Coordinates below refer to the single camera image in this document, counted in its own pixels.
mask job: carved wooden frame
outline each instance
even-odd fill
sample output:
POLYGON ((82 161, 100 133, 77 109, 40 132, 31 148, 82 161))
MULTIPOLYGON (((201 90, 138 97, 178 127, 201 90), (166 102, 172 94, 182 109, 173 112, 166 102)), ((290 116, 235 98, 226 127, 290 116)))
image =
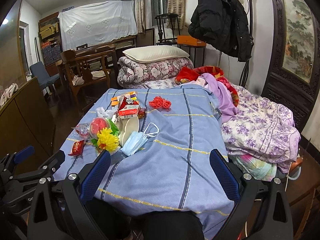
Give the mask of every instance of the carved wooden frame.
POLYGON ((312 16, 315 34, 313 68, 308 84, 282 67, 286 41, 286 17, 283 0, 272 0, 274 12, 273 47, 262 96, 287 106, 294 115, 297 129, 302 132, 319 92, 320 28, 312 16))

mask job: blue surgical mask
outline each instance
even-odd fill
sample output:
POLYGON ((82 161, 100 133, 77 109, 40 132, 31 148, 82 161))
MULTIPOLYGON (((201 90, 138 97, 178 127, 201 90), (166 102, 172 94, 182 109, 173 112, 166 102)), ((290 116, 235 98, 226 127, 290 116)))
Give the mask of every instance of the blue surgical mask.
POLYGON ((158 132, 159 128, 152 122, 148 124, 144 132, 133 131, 128 140, 125 142, 121 151, 127 156, 135 154, 136 151, 138 151, 142 147, 142 145, 144 145, 148 141, 148 137, 155 137, 158 132), (153 124, 156 127, 156 132, 146 133, 150 124, 153 124))

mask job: landscape painting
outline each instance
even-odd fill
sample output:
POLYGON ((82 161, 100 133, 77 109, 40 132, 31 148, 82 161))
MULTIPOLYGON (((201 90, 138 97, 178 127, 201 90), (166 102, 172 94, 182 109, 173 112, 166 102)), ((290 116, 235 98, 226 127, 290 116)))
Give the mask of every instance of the landscape painting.
POLYGON ((310 83, 314 60, 314 23, 304 0, 283 0, 286 42, 282 67, 310 83))

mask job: silver bolt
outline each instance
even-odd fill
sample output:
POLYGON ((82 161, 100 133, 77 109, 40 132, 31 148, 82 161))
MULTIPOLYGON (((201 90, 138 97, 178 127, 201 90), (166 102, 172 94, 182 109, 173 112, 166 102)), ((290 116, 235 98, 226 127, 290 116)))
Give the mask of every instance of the silver bolt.
POLYGON ((279 178, 275 178, 273 181, 274 181, 276 184, 280 184, 280 183, 281 183, 281 180, 280 180, 279 178))
POLYGON ((72 173, 72 174, 70 174, 70 175, 68 176, 68 179, 74 180, 76 177, 77 177, 77 174, 72 173))
POLYGON ((246 180, 252 179, 252 176, 251 176, 249 173, 243 174, 243 177, 244 177, 246 180))
POLYGON ((46 182, 46 179, 45 179, 45 178, 39 179, 39 183, 40 183, 40 184, 44 184, 45 182, 46 182))

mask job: black puffer jacket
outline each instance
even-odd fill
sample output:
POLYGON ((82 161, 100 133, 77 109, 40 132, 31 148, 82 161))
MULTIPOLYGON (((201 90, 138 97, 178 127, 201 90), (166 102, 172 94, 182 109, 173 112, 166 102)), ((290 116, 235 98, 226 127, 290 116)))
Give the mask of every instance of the black puffer jacket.
POLYGON ((238 61, 251 56, 248 19, 239 0, 198 0, 188 32, 238 61))

